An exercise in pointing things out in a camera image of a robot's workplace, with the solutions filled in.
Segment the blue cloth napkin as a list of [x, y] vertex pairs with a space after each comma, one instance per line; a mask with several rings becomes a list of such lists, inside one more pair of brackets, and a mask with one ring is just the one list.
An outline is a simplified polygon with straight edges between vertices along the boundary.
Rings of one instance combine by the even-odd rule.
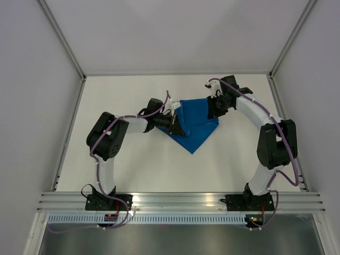
[[215, 131], [219, 125], [218, 118], [208, 118], [208, 100], [181, 100], [181, 107], [175, 110], [185, 136], [169, 134], [165, 128], [159, 129], [176, 141], [189, 153], [193, 154]]

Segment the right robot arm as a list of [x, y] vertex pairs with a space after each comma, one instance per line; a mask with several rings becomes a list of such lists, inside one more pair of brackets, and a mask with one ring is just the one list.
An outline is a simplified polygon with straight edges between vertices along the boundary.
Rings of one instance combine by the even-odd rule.
[[208, 118], [225, 115], [229, 109], [242, 113], [258, 130], [257, 157], [259, 165], [245, 185], [238, 202], [248, 210], [271, 202], [270, 187], [277, 174], [293, 186], [298, 186], [299, 176], [295, 163], [298, 155], [296, 125], [293, 120], [284, 120], [273, 115], [248, 87], [241, 88], [235, 76], [222, 79], [211, 78], [206, 83]]

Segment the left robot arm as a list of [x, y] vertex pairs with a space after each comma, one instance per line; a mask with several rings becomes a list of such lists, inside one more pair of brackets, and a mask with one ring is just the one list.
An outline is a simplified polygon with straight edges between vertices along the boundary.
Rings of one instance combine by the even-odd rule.
[[98, 185], [98, 188], [92, 188], [92, 195], [88, 197], [89, 204], [98, 204], [103, 210], [115, 207], [114, 159], [127, 134], [147, 133], [153, 128], [161, 128], [175, 137], [186, 136], [175, 113], [175, 110], [181, 107], [181, 103], [169, 97], [166, 100], [170, 101], [169, 113], [164, 113], [165, 102], [151, 98], [147, 107], [137, 115], [116, 117], [109, 112], [101, 114], [86, 140], [90, 156], [96, 162]]

